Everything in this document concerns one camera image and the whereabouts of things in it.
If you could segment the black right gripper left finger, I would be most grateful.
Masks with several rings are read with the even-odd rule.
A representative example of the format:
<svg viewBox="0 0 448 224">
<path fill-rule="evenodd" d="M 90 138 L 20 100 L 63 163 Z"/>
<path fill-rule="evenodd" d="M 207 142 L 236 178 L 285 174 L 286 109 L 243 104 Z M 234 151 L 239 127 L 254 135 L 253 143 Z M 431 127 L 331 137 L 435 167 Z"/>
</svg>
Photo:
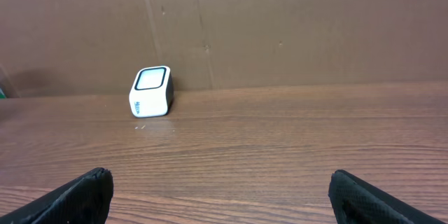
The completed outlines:
<svg viewBox="0 0 448 224">
<path fill-rule="evenodd" d="M 2 216 L 1 224 L 105 224 L 112 197 L 112 173 L 98 167 Z"/>
</svg>

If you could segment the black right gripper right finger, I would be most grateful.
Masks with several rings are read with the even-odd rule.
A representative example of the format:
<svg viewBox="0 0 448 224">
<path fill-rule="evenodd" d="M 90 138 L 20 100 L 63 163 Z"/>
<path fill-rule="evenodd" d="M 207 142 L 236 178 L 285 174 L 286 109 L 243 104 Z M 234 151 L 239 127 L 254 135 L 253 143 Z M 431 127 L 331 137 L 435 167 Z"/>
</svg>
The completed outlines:
<svg viewBox="0 0 448 224">
<path fill-rule="evenodd" d="M 338 224 L 444 224 L 341 169 L 331 176 L 328 196 Z"/>
</svg>

